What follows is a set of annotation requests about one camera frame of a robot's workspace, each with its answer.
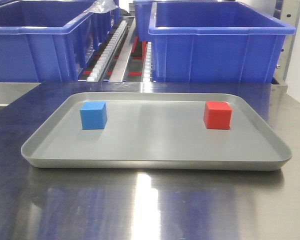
red cube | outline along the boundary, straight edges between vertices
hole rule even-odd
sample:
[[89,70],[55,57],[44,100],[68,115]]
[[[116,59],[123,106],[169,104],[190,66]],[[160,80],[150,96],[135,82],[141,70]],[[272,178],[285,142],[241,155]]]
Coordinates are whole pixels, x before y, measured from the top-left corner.
[[232,108],[224,101],[206,101],[203,121],[207,129],[230,128]]

stainless steel table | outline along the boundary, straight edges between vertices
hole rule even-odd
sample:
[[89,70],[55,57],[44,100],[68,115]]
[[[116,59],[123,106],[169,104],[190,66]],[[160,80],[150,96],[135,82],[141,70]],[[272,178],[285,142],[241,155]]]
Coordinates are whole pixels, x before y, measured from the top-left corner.
[[[235,94],[293,157],[272,172],[30,166],[21,145],[80,92]],[[0,240],[128,239],[300,240],[300,103],[261,84],[71,82],[43,83],[1,110]]]

tray rim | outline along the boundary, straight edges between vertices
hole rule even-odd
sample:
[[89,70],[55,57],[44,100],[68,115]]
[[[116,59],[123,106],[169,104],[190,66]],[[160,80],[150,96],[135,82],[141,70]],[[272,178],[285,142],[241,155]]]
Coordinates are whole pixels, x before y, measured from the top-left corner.
[[[116,159],[108,160],[108,159],[45,159],[45,158],[33,158],[32,154],[27,154],[27,147],[32,142],[33,138],[36,137],[36,135],[42,131],[42,128],[45,127],[45,125],[49,124],[50,119],[54,118],[55,115],[57,115],[63,108],[66,108],[67,105],[70,105],[73,101],[75,103],[82,102],[82,101],[91,101],[87,99],[87,95],[105,95],[105,96],[111,96],[116,97],[119,96],[118,99],[107,99],[105,101],[133,101],[133,102],[206,102],[207,100],[193,100],[193,99],[180,99],[181,97],[194,97],[194,98],[200,98],[200,97],[209,97],[211,98],[210,101],[213,101],[213,98],[219,98],[224,97],[224,102],[230,102],[233,104],[240,104],[243,105],[244,108],[239,108],[242,111],[250,111],[252,115],[254,115],[254,118],[251,119],[249,115],[246,115],[249,120],[252,121],[252,123],[257,123],[258,125],[263,125],[264,128],[266,128],[267,132],[262,132],[262,135],[268,134],[272,135],[273,138],[276,138],[276,141],[279,142],[284,148],[285,148],[285,157],[283,159],[280,159],[278,161],[226,161],[226,160],[202,160],[202,161],[194,161],[194,160],[179,160],[178,164],[175,160],[126,160],[126,159]],[[176,97],[175,100],[167,100],[171,97]],[[48,135],[53,130],[53,127],[49,131],[45,131],[46,135]],[[290,147],[276,134],[276,132],[271,128],[271,126],[241,97],[228,94],[228,93],[180,93],[180,92],[80,92],[75,93],[69,96],[34,132],[31,134],[31,136],[23,143],[21,146],[21,155],[34,167],[37,168],[149,168],[149,169],[197,169],[197,170],[248,170],[248,171],[275,171],[280,169],[288,160],[292,158],[292,151]],[[83,166],[77,166],[76,164],[65,167],[63,166],[63,162],[73,162],[73,161],[84,161],[86,162]],[[211,167],[200,167],[199,163],[211,163]],[[160,167],[157,166],[155,163],[160,163],[159,165],[164,164],[168,167]],[[265,167],[239,167],[241,163],[250,163],[250,164],[257,164],[259,165],[262,163]]]

blue cube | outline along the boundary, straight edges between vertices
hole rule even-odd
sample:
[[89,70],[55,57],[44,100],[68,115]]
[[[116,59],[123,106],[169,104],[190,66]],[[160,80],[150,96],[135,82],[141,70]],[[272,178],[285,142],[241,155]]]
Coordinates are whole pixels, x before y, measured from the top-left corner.
[[86,101],[80,109],[82,129],[104,129],[107,123],[105,101]]

gray tray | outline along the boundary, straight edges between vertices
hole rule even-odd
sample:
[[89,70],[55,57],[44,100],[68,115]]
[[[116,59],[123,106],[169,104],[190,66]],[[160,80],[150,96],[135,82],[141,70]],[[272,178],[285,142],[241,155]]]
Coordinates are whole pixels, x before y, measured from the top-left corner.
[[[106,101],[105,129],[82,130],[85,101]],[[228,102],[230,130],[206,129],[205,101]],[[85,92],[70,96],[23,144],[38,168],[273,171],[289,147],[240,97],[214,93]]]

